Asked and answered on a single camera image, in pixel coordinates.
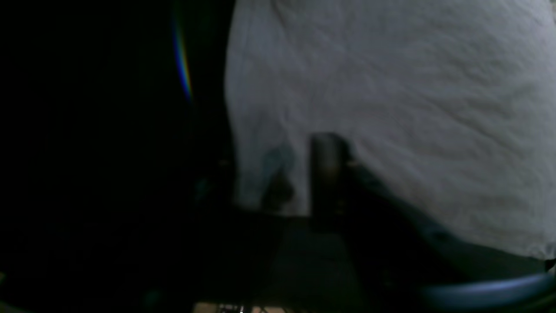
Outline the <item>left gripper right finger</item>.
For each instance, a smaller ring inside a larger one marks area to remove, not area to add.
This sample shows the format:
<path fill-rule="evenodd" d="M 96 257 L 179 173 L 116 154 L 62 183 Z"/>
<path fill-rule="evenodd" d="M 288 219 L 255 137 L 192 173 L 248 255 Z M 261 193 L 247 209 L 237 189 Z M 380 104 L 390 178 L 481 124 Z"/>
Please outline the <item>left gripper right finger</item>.
<path fill-rule="evenodd" d="M 345 174 L 349 149 L 335 133 L 315 133 L 310 140 L 311 215 L 334 222 L 345 212 Z"/>

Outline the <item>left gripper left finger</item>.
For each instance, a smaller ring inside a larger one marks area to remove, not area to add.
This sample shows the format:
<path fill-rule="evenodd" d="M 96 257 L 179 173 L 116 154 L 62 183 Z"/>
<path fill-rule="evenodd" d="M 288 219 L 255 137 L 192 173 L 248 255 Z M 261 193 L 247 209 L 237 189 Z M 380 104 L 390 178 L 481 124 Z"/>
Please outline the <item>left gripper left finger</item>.
<path fill-rule="evenodd" d="M 294 187 L 288 176 L 295 164 L 290 145 L 280 145 L 264 155 L 262 175 L 264 192 L 261 197 L 263 211 L 280 211 L 293 195 Z"/>

